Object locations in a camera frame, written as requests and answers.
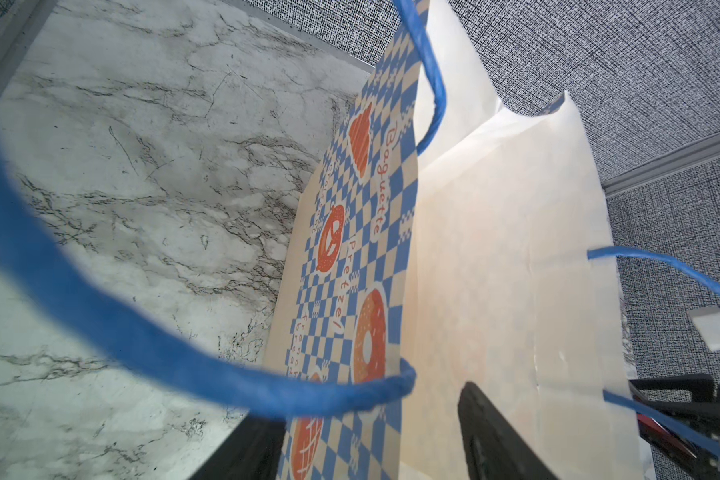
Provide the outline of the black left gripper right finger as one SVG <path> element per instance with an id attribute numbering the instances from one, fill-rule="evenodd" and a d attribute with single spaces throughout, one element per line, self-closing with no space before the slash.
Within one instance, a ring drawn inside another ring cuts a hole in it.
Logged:
<path id="1" fill-rule="evenodd" d="M 557 479 L 473 382 L 461 390 L 458 418 L 471 480 Z"/>

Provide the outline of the red silicone steel tongs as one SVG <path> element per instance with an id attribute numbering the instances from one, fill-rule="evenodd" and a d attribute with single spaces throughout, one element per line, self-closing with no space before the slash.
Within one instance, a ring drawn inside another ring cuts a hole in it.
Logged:
<path id="1" fill-rule="evenodd" d="M 711 379 L 704 375 L 675 376 L 630 381 L 630 390 L 636 402 L 647 404 L 650 399 L 644 391 L 686 392 L 690 401 L 710 401 L 714 393 Z M 682 440 L 655 419 L 637 414 L 640 437 L 664 454 L 686 473 L 693 473 L 698 464 L 698 450 L 688 441 Z"/>

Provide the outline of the blue checkered paper bag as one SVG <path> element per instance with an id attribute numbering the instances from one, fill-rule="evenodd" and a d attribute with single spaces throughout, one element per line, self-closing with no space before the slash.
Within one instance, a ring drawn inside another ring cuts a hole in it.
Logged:
<path id="1" fill-rule="evenodd" d="M 283 479 L 464 479 L 476 383 L 562 479 L 652 472 L 628 393 L 605 195 L 577 106 L 505 107 L 454 12 L 363 71 L 220 1 L 61 1 L 0 98 L 13 185 L 85 277 L 212 357 L 348 382 L 378 348 L 411 396 L 295 422 Z"/>

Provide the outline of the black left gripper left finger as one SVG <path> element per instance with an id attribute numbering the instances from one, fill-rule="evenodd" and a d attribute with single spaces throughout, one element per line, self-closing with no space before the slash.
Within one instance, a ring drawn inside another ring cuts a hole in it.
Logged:
<path id="1" fill-rule="evenodd" d="M 286 422 L 247 415 L 191 480 L 273 480 L 277 476 Z"/>

